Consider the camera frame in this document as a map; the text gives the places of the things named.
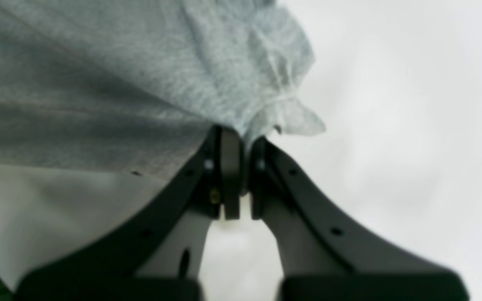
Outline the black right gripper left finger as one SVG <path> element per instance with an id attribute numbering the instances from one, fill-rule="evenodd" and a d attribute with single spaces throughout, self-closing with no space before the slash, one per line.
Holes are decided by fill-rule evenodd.
<path id="1" fill-rule="evenodd" d="M 17 301 L 203 301 L 197 280 L 208 229 L 240 217 L 242 143 L 214 126 L 139 213 L 21 280 Z"/>

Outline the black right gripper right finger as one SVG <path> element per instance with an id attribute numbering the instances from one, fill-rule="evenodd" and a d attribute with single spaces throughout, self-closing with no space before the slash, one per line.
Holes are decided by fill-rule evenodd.
<path id="1" fill-rule="evenodd" d="M 279 250 L 278 301 L 468 301 L 451 269 L 400 248 L 331 202 L 283 150 L 260 138 L 252 148 L 255 219 Z"/>

